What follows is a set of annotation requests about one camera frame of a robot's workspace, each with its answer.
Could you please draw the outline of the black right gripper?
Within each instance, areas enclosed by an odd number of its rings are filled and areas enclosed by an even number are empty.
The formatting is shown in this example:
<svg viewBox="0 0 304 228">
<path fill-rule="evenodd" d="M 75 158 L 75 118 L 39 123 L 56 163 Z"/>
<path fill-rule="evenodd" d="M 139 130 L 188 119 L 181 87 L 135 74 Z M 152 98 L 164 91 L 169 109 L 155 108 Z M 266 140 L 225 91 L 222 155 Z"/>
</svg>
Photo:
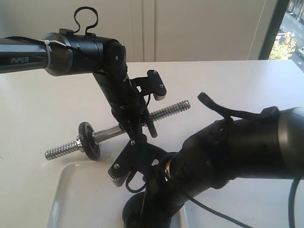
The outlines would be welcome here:
<svg viewBox="0 0 304 228">
<path fill-rule="evenodd" d="M 185 179 L 169 176 L 165 170 L 176 152 L 164 155 L 156 167 L 154 180 L 149 181 L 146 199 L 140 216 L 141 228 L 168 228 L 172 217 L 181 209 L 189 197 L 197 195 L 197 190 Z"/>
</svg>

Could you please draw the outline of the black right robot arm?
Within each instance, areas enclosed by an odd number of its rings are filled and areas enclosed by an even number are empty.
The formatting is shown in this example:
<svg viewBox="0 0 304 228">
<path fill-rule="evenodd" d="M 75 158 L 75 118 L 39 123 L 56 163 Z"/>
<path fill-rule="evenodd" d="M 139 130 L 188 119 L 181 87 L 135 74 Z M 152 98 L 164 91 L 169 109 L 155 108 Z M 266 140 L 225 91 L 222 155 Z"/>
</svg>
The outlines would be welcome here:
<svg viewBox="0 0 304 228">
<path fill-rule="evenodd" d="M 295 193 L 304 177 L 304 110 L 264 109 L 257 119 L 218 120 L 164 155 L 157 187 L 147 188 L 142 228 L 162 228 L 186 201 L 236 178 L 292 179 L 288 222 L 295 226 Z"/>
</svg>

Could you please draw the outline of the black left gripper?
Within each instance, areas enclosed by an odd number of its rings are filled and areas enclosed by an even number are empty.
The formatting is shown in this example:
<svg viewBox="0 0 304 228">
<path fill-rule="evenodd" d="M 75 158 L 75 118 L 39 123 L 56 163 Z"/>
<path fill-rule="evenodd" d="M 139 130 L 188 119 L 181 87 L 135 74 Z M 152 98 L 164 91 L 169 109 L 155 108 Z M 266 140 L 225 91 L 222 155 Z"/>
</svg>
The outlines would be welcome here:
<svg viewBox="0 0 304 228">
<path fill-rule="evenodd" d="M 146 94 L 137 89 L 147 80 L 147 77 L 138 77 L 118 81 L 113 76 L 104 76 L 104 95 L 112 115 L 127 133 L 141 133 L 143 125 L 152 130 L 152 118 L 144 100 Z"/>
</svg>

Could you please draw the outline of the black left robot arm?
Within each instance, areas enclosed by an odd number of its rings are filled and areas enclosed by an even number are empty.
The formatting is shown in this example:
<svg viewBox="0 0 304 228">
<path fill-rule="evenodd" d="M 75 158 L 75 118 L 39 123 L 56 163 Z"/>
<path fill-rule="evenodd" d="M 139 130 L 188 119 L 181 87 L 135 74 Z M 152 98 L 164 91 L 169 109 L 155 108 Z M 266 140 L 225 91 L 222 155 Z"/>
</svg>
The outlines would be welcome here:
<svg viewBox="0 0 304 228">
<path fill-rule="evenodd" d="M 0 40 L 0 71 L 12 73 L 44 69 L 52 76 L 92 73 L 114 118 L 132 136 L 145 124 L 156 130 L 135 81 L 128 77 L 125 47 L 116 39 L 93 33 L 74 35 L 68 29 L 43 40 L 7 37 Z"/>
</svg>

